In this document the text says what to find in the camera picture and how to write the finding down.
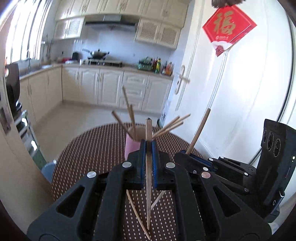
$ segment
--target camera lens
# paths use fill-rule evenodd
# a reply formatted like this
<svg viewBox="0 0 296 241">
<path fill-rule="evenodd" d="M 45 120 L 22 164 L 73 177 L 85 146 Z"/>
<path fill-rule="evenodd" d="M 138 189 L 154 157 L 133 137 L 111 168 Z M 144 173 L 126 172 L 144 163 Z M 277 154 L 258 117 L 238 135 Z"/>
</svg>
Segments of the camera lens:
<svg viewBox="0 0 296 241">
<path fill-rule="evenodd" d="M 266 138 L 267 138 L 267 132 L 266 132 L 266 131 L 264 131 L 264 132 L 263 132 L 263 138 L 262 138 L 262 139 L 263 139 L 263 142 L 265 142 L 265 141 L 266 141 Z"/>
<path fill-rule="evenodd" d="M 276 143 L 274 144 L 274 157 L 277 157 L 279 155 L 280 149 L 281 149 L 281 141 L 277 139 Z"/>
<path fill-rule="evenodd" d="M 270 150 L 271 147 L 272 147 L 272 143 L 273 143 L 273 140 L 274 140 L 274 136 L 273 134 L 270 132 L 269 135 L 268 135 L 268 138 L 267 138 L 267 149 Z"/>
</svg>

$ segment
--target tile floor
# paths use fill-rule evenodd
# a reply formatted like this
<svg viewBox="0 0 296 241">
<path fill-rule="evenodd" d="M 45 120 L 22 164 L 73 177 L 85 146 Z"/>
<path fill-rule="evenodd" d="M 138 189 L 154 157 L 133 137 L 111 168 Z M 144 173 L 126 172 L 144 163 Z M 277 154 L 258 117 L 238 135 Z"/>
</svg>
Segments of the tile floor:
<svg viewBox="0 0 296 241">
<path fill-rule="evenodd" d="M 115 122 L 111 111 L 112 109 L 68 103 L 54 108 L 34 127 L 45 160 L 51 162 L 57 159 L 68 143 L 81 133 Z M 126 110 L 116 112 L 123 122 L 130 122 Z M 136 123 L 144 124 L 148 117 L 152 119 L 153 126 L 156 126 L 159 116 L 135 112 Z"/>
</svg>

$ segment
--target cabinet door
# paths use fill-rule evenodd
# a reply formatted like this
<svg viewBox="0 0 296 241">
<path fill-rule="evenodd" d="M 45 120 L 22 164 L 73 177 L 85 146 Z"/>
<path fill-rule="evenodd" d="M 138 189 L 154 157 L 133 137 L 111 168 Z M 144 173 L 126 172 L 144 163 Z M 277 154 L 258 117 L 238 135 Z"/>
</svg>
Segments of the cabinet door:
<svg viewBox="0 0 296 241">
<path fill-rule="evenodd" d="M 81 16 L 85 8 L 86 0 L 74 0 L 72 7 L 70 8 L 68 18 Z"/>
<path fill-rule="evenodd" d="M 82 14 L 99 14 L 104 0 L 88 0 Z"/>
<path fill-rule="evenodd" d="M 67 18 L 67 15 L 70 11 L 71 6 L 72 6 L 72 0 L 62 0 L 57 9 L 55 20 L 58 21 L 58 20 Z"/>
<path fill-rule="evenodd" d="M 62 89 L 63 100 L 79 101 L 79 68 L 63 67 L 62 69 Z"/>
<path fill-rule="evenodd" d="M 100 13 L 120 13 L 123 0 L 104 0 Z"/>
<path fill-rule="evenodd" d="M 98 104 L 100 70 L 81 68 L 79 72 L 80 101 L 89 104 Z"/>
<path fill-rule="evenodd" d="M 47 72 L 47 106 L 51 110 L 63 101 L 62 68 Z"/>
<path fill-rule="evenodd" d="M 157 39 L 157 44 L 176 49 L 179 42 L 181 29 L 162 24 Z"/>
<path fill-rule="evenodd" d="M 66 37 L 68 20 L 62 20 L 57 22 L 54 30 L 54 39 L 64 39 Z"/>
<path fill-rule="evenodd" d="M 134 110 L 142 110 L 147 81 L 148 75 L 124 72 L 122 86 L 126 88 L 128 101 L 133 105 Z M 127 109 L 123 92 L 121 92 L 119 107 Z"/>
<path fill-rule="evenodd" d="M 69 20 L 67 31 L 66 31 L 66 39 L 70 38 L 79 38 L 82 30 L 82 26 L 84 23 L 84 18 L 73 18 Z"/>
<path fill-rule="evenodd" d="M 125 0 L 120 13 L 141 16 L 145 0 Z"/>
<path fill-rule="evenodd" d="M 123 71 L 101 69 L 99 83 L 99 104 L 119 107 Z"/>
<path fill-rule="evenodd" d="M 184 27 L 187 8 L 188 4 L 179 2 L 178 0 L 168 0 L 163 21 L 180 28 Z"/>
<path fill-rule="evenodd" d="M 168 0 L 146 0 L 142 17 L 163 20 Z"/>
<path fill-rule="evenodd" d="M 171 85 L 172 80 L 149 76 L 142 111 L 161 113 Z"/>
<path fill-rule="evenodd" d="M 22 103 L 22 111 L 27 110 L 27 116 L 32 125 L 36 124 L 36 119 L 33 111 L 33 106 L 31 102 L 30 96 L 30 87 L 29 87 L 29 80 L 21 80 L 20 81 L 20 97 L 19 102 Z"/>
<path fill-rule="evenodd" d="M 161 23 L 141 19 L 136 34 L 137 41 L 145 41 L 149 43 L 157 43 Z"/>
<path fill-rule="evenodd" d="M 47 74 L 43 72 L 29 78 L 29 87 L 31 102 L 34 110 L 36 122 L 39 122 L 42 117 L 48 112 L 47 106 Z"/>
</svg>

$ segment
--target tassel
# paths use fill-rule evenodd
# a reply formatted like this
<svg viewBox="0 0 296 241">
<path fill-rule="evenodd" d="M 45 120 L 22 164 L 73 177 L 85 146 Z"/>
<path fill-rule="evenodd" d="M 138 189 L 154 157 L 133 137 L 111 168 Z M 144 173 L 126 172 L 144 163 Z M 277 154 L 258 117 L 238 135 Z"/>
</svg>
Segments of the tassel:
<svg viewBox="0 0 296 241">
<path fill-rule="evenodd" d="M 240 4 L 243 1 L 246 1 L 246 0 L 212 0 L 212 6 L 214 8 L 222 8 L 222 7 L 225 7 L 226 5 L 232 6 L 235 4 Z"/>
</svg>

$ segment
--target dining table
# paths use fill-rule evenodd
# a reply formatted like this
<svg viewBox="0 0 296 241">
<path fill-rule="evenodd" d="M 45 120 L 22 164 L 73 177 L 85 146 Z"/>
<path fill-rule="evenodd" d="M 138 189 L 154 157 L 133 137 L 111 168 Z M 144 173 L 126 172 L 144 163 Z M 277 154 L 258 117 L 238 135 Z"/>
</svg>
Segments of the dining table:
<svg viewBox="0 0 296 241">
<path fill-rule="evenodd" d="M 153 127 L 152 130 L 155 133 L 159 128 Z M 114 166 L 124 162 L 126 135 L 121 125 L 111 123 L 90 129 L 74 138 L 57 160 L 52 179 L 53 199 L 57 200 L 88 172 L 95 171 L 97 174 L 110 172 Z M 175 153 L 187 150 L 189 143 L 169 132 L 157 138 L 157 147 L 159 151 L 168 153 L 173 162 Z M 196 149 L 193 149 L 192 154 L 202 158 Z M 129 193 L 144 226 L 147 227 L 145 188 L 130 190 Z M 160 193 L 161 191 L 152 189 L 152 203 Z M 127 197 L 124 208 L 123 240 L 148 240 Z M 171 191 L 167 191 L 151 210 L 148 233 L 154 241 L 176 240 L 174 201 Z"/>
</svg>

